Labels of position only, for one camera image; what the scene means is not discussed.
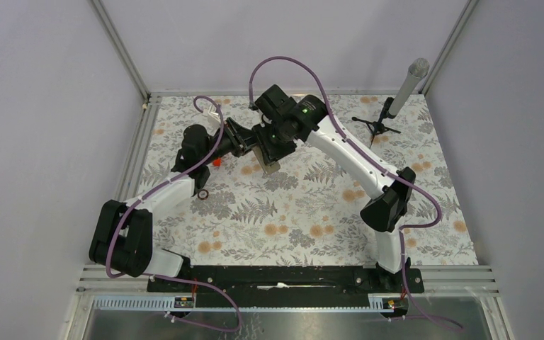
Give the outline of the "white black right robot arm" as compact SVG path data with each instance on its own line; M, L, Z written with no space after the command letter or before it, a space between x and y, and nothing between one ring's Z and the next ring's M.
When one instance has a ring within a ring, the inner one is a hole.
M415 173L408 167L399 170L382 162L338 121L326 98L306 95L296 101L273 85L251 100L250 108L266 119L257 125L265 165L289 155L300 140L325 153L361 184L370 200L360 216L375 232L381 267L379 285L389 292L402 287L406 282L403 268L407 257L397 223L407 212Z

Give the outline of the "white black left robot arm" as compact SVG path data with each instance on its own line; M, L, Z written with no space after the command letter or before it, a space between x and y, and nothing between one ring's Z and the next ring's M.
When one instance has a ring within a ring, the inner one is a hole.
M226 154L243 156L257 144L255 132L231 118L214 135L199 124L187 127L171 173L161 183L135 198L103 205L90 260L105 266L110 278L161 275L171 289L185 290L192 274L182 266L181 255L154 247L153 225L204 188L210 176L208 164Z

